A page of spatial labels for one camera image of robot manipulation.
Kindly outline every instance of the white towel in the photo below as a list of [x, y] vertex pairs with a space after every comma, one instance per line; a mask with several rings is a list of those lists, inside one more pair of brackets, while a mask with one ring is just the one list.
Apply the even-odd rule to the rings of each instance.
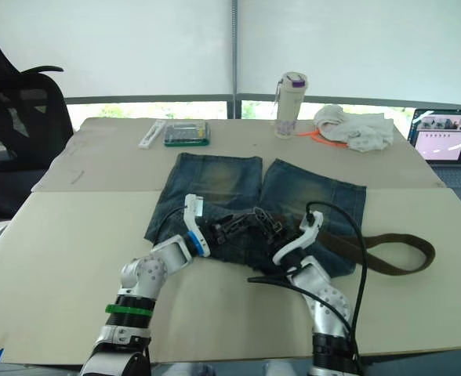
[[383, 114], [347, 114], [341, 106], [329, 104], [314, 116], [314, 127], [326, 139], [354, 150], [382, 150], [393, 144], [394, 122]]

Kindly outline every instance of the chair backrest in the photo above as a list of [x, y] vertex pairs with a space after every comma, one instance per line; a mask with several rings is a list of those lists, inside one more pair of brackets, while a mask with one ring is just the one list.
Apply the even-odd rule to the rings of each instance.
[[0, 172], [48, 168], [72, 133], [55, 81], [20, 73], [0, 50]]

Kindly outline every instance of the denim shorts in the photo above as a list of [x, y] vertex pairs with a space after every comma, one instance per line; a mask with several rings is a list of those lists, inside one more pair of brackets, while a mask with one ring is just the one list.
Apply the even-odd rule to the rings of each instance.
[[[174, 208], [183, 207], [189, 193], [204, 197], [203, 217], [220, 219], [229, 214], [250, 212], [260, 207], [281, 218], [283, 226], [299, 234], [298, 224], [305, 214], [308, 201], [328, 201], [348, 212], [361, 226], [365, 207], [366, 187], [355, 186], [276, 160], [267, 169], [262, 182], [262, 159], [259, 157], [219, 157], [182, 153], [169, 174], [165, 188], [147, 228], [145, 238], [153, 241], [162, 220]], [[312, 208], [323, 213], [324, 231], [333, 235], [351, 235], [353, 230], [341, 214], [327, 207]], [[183, 211], [169, 216], [159, 232], [158, 241], [184, 234]], [[264, 243], [253, 232], [211, 249], [211, 257], [236, 262], [274, 273]], [[316, 241], [306, 251], [312, 254], [331, 277], [354, 271], [354, 262], [343, 258]]]

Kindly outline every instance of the blue ring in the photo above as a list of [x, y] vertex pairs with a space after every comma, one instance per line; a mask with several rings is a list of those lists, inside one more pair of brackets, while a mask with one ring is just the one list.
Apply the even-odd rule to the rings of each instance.
[[196, 237], [196, 234], [193, 233], [192, 231], [187, 232], [189, 234], [189, 237], [191, 237], [192, 242], [195, 244], [196, 249], [198, 250], [198, 255], [203, 256], [205, 252], [202, 249], [201, 243], [199, 243], [198, 237]]

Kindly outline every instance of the brown belt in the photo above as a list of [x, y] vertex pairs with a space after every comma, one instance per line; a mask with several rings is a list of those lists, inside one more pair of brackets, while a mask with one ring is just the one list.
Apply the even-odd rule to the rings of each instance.
[[[318, 234], [318, 240], [330, 251], [335, 252], [342, 257], [361, 264], [362, 254], [356, 237], [338, 237], [321, 231]], [[376, 245], [384, 243], [404, 243], [417, 248], [421, 251], [426, 259], [418, 268], [406, 270], [391, 265], [374, 255], [368, 254], [368, 267], [376, 272], [390, 276], [404, 276], [406, 274], [417, 273], [427, 268], [434, 260], [436, 251], [433, 245], [420, 237], [408, 233], [385, 233], [376, 237], [365, 237], [367, 248], [373, 248]]]

